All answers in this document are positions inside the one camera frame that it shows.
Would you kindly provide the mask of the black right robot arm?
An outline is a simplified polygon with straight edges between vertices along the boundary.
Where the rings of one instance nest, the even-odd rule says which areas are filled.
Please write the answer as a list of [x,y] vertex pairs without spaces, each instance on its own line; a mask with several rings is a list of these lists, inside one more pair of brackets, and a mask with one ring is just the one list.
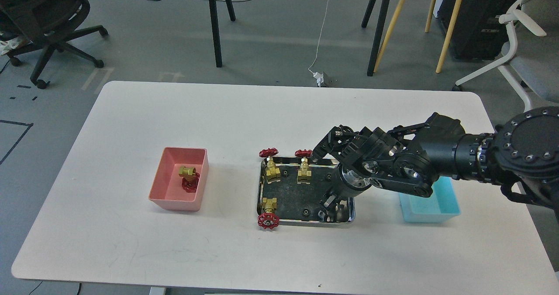
[[558,108],[518,114],[495,132],[468,134],[458,119],[433,113],[425,122],[381,128],[334,126],[313,149],[310,161],[331,154],[338,165],[321,199],[357,197],[371,186],[428,198],[441,176],[498,185],[515,203],[558,213]]

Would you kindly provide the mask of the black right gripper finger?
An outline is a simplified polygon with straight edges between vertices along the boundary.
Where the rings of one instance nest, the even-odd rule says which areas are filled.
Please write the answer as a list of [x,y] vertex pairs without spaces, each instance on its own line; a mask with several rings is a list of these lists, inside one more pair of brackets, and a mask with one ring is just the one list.
[[320,199],[320,209],[323,212],[332,212],[335,211],[338,203],[339,195],[335,193],[325,193]]
[[352,222],[352,198],[341,198],[335,201],[330,211],[330,222],[351,223]]

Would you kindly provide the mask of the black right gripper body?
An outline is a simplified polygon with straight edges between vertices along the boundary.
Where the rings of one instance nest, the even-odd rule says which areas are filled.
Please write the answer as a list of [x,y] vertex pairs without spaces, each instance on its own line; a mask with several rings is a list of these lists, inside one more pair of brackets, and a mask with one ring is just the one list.
[[353,198],[372,187],[369,178],[361,177],[342,164],[338,164],[334,169],[331,185],[330,196],[336,198]]

